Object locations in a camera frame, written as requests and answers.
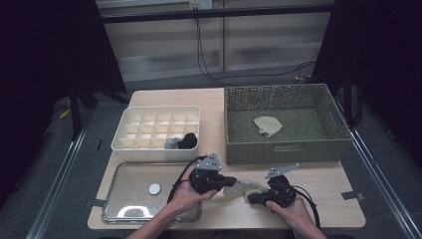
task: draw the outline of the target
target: wicker basket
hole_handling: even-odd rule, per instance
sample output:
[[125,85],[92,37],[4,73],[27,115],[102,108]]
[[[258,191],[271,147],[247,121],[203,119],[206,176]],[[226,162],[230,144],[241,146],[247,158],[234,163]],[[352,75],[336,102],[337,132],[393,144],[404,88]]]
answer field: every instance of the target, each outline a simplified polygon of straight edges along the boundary
[[[226,88],[227,164],[338,161],[352,146],[350,131],[326,85]],[[257,117],[282,129],[259,134]]]

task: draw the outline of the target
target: person's left hand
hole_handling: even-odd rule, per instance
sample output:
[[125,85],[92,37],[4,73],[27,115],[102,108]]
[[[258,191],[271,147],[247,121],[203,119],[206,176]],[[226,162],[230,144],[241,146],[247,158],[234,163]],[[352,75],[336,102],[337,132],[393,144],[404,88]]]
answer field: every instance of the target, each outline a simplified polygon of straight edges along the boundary
[[191,186],[189,182],[190,172],[193,170],[193,166],[190,167],[182,177],[182,182],[177,187],[177,190],[174,192],[173,199],[169,202],[171,206],[174,206],[177,211],[180,213],[188,211],[195,206],[196,203],[202,200],[209,200],[215,194],[218,193],[217,190],[211,190],[204,194],[197,193]]

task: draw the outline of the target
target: light wood tabletop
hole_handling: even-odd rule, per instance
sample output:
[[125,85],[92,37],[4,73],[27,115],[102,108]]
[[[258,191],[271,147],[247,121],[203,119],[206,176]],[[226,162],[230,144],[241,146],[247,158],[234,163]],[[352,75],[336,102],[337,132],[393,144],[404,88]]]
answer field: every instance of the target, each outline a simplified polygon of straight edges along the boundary
[[[139,91],[132,95],[130,107],[198,106],[201,109],[199,155],[216,152],[221,173],[267,185],[264,178],[271,167],[285,164],[227,165],[225,153],[224,89]],[[97,199],[106,199],[115,169],[124,161],[111,153]],[[291,185],[303,187],[317,205],[321,227],[359,228],[365,217],[356,199],[344,200],[352,191],[341,162],[300,162],[299,169],[286,173]],[[174,183],[176,178],[169,178]],[[105,224],[102,209],[93,207],[91,229],[136,229],[140,225]],[[202,204],[202,215],[194,223],[174,223],[170,229],[287,229],[286,222],[264,206],[245,203],[243,197],[228,199],[223,190]]]

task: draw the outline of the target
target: white circular sticker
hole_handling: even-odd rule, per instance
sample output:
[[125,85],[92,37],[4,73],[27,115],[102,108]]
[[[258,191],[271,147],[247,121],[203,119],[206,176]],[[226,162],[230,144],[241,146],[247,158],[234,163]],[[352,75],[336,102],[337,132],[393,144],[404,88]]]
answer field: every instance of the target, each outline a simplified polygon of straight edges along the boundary
[[158,194],[158,192],[161,190],[161,187],[157,183],[153,183],[149,186],[149,193],[152,195]]

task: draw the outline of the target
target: wall outlet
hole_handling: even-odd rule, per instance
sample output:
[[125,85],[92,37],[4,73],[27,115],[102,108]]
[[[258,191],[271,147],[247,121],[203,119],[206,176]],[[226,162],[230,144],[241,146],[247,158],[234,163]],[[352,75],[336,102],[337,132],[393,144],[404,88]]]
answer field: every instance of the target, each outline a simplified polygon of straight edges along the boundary
[[201,1],[200,0],[189,0],[189,9],[190,10],[201,9]]
[[201,10],[212,9],[212,0],[201,0]]

